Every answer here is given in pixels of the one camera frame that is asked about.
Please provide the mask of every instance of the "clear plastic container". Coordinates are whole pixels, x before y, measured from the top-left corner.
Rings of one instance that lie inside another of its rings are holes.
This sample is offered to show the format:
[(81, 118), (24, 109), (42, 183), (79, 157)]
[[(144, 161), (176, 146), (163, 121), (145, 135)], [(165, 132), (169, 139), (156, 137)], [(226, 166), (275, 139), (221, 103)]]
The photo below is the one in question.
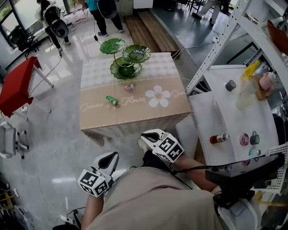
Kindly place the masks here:
[(251, 96), (259, 90), (258, 83), (251, 79), (242, 82), (240, 94), (236, 101), (236, 106), (239, 110), (251, 104)]

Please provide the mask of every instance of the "perforated metal rack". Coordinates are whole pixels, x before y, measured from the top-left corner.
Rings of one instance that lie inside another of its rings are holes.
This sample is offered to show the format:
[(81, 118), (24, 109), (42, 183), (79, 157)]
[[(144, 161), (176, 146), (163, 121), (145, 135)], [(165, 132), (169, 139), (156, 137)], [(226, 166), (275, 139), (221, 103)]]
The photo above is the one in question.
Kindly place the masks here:
[(260, 189), (263, 192), (277, 193), (285, 195), (288, 192), (288, 178), (285, 178), (287, 163), (288, 163), (288, 142), (283, 145), (273, 147), (269, 150), (269, 155), (282, 152), (285, 154), (285, 164), (282, 168), (278, 169), (277, 173), (277, 185), (267, 186), (265, 189)]

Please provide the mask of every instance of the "green plate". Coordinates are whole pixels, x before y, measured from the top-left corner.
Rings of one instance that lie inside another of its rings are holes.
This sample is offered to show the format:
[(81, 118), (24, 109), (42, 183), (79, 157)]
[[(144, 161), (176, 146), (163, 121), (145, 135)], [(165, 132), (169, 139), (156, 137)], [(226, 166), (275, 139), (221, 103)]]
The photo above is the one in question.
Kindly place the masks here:
[(105, 54), (114, 54), (122, 51), (125, 47), (127, 45), (123, 39), (112, 38), (101, 44), (100, 51)]
[(130, 45), (122, 51), (125, 61), (142, 63), (151, 58), (151, 51), (143, 45)]
[(125, 61), (122, 57), (117, 58), (116, 62), (118, 65), (114, 61), (110, 66), (110, 71), (114, 77), (118, 79), (127, 80), (135, 78), (142, 70), (142, 65), (140, 63), (135, 63), (130, 66), (132, 63)]

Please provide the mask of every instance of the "person's arm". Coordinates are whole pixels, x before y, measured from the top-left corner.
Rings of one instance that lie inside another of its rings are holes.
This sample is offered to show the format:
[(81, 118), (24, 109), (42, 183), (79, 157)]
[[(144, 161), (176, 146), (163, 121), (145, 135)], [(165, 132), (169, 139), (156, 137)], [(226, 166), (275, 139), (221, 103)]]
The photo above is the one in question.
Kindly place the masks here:
[(102, 212), (103, 204), (103, 196), (94, 197), (89, 195), (81, 224), (81, 230), (86, 230), (86, 228), (93, 222), (93, 220)]
[[(186, 155), (181, 155), (175, 162), (177, 170), (189, 169), (197, 166), (201, 166), (200, 162), (189, 158)], [(205, 179), (205, 170), (198, 169), (188, 171), (186, 176), (191, 179), (200, 189), (212, 192), (217, 185)]]

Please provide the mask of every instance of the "table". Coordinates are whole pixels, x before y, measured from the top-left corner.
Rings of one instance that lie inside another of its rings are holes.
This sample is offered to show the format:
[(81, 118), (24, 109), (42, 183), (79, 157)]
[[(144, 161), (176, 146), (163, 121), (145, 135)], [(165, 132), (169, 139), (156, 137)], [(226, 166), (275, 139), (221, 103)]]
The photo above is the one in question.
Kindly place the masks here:
[[(119, 80), (110, 73), (113, 58), (84, 64), (80, 93), (80, 129), (92, 137), (121, 137), (153, 128), (169, 129), (191, 112), (170, 53), (153, 53), (139, 76)], [(123, 88), (134, 84), (135, 89)], [(119, 101), (113, 106), (106, 96)]]
[[(190, 122), (194, 122), (197, 127), (207, 164), (229, 164), (249, 159), (248, 153), (252, 145), (240, 145), (239, 138), (242, 133), (251, 136), (253, 131), (257, 132), (260, 136), (260, 143), (255, 147), (261, 150), (262, 155), (268, 154), (270, 148), (279, 144), (276, 126), (267, 100), (259, 101), (253, 95), (252, 104), (244, 111), (236, 107), (240, 91), (240, 76), (245, 68), (245, 65), (212, 66), (204, 73), (211, 92), (189, 97), (194, 111), (193, 121)], [(229, 80), (233, 80), (237, 85), (231, 92), (225, 88)], [(187, 126), (184, 121), (181, 123), (183, 123), (182, 127)], [(230, 139), (212, 145), (210, 137), (220, 133), (228, 133)]]
[(42, 110), (51, 112), (51, 110), (47, 110), (35, 98), (30, 96), (35, 73), (39, 74), (49, 86), (54, 87), (39, 69), (41, 69), (41, 66), (37, 57), (30, 57), (7, 74), (0, 94), (0, 111), (5, 116), (11, 117), (12, 114), (17, 114), (28, 119), (16, 110), (26, 103), (30, 105), (32, 101)]

